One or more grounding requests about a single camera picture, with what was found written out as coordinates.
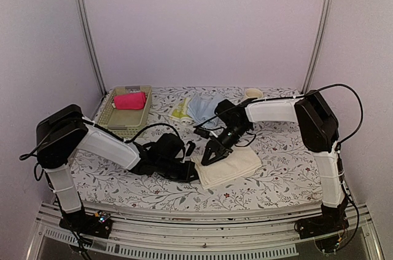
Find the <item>cream towel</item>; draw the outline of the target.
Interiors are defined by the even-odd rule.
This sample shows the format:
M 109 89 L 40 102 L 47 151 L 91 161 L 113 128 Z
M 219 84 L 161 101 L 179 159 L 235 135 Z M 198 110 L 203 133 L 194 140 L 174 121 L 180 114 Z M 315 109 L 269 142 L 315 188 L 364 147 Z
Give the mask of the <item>cream towel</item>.
M 212 189 L 250 174 L 262 164 L 260 158 L 250 146 L 235 148 L 228 157 L 208 166 L 202 165 L 201 160 L 202 156 L 191 157 L 204 190 Z

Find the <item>pink towel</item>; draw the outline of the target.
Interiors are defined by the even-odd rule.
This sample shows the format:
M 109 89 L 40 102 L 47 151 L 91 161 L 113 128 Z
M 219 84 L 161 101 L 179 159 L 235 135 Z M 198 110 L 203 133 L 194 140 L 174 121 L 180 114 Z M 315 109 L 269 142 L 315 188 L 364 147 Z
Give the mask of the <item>pink towel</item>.
M 114 106 L 116 109 L 139 110 L 145 107 L 146 94 L 144 92 L 127 93 L 114 97 Z

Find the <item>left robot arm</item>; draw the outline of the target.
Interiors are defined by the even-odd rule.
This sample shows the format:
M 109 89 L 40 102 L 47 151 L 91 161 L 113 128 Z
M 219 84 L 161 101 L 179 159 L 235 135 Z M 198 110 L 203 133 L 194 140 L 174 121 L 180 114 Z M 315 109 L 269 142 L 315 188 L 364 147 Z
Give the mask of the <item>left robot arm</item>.
M 63 217 L 79 232 L 91 227 L 91 218 L 85 213 L 68 165 L 69 157 L 77 150 L 96 154 L 135 175 L 156 173 L 182 183 L 198 179 L 195 164 L 187 160 L 187 150 L 193 145 L 185 144 L 178 133 L 165 133 L 146 144 L 124 140 L 86 119 L 76 104 L 38 123 L 36 146 L 38 164 L 52 185 Z

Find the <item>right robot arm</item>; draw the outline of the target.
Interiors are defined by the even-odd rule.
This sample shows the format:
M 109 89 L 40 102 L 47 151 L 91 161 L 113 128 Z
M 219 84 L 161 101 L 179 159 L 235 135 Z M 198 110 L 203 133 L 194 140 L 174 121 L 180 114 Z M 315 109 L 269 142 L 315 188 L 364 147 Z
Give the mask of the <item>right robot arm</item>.
M 251 98 L 239 104 L 223 100 L 214 115 L 226 127 L 218 136 L 208 139 L 201 160 L 204 166 L 227 158 L 233 146 L 257 122 L 298 124 L 303 145 L 312 153 L 321 179 L 322 215 L 317 227 L 323 233 L 330 233 L 340 225 L 348 198 L 342 186 L 344 170 L 339 153 L 338 120 L 318 91 L 267 100 Z

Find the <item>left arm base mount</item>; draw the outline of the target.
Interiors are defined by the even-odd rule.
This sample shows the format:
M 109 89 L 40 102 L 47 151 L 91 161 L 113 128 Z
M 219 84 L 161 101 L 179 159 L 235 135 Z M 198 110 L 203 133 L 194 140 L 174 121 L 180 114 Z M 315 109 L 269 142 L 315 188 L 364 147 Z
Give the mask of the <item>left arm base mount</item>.
M 64 213 L 59 226 L 75 232 L 76 234 L 90 235 L 108 239 L 112 230 L 113 220 L 107 214 L 99 211 L 93 215 L 84 210 L 73 213 Z

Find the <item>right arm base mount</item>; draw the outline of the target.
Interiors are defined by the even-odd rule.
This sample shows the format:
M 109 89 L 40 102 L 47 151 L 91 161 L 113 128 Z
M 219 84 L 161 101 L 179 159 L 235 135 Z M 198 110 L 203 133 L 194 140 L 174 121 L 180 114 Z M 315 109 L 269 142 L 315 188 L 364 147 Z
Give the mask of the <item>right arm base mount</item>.
M 339 249 L 348 227 L 346 215 L 341 218 L 333 215 L 313 216 L 299 219 L 294 224 L 299 237 L 313 238 L 316 248 L 324 254 L 334 253 Z

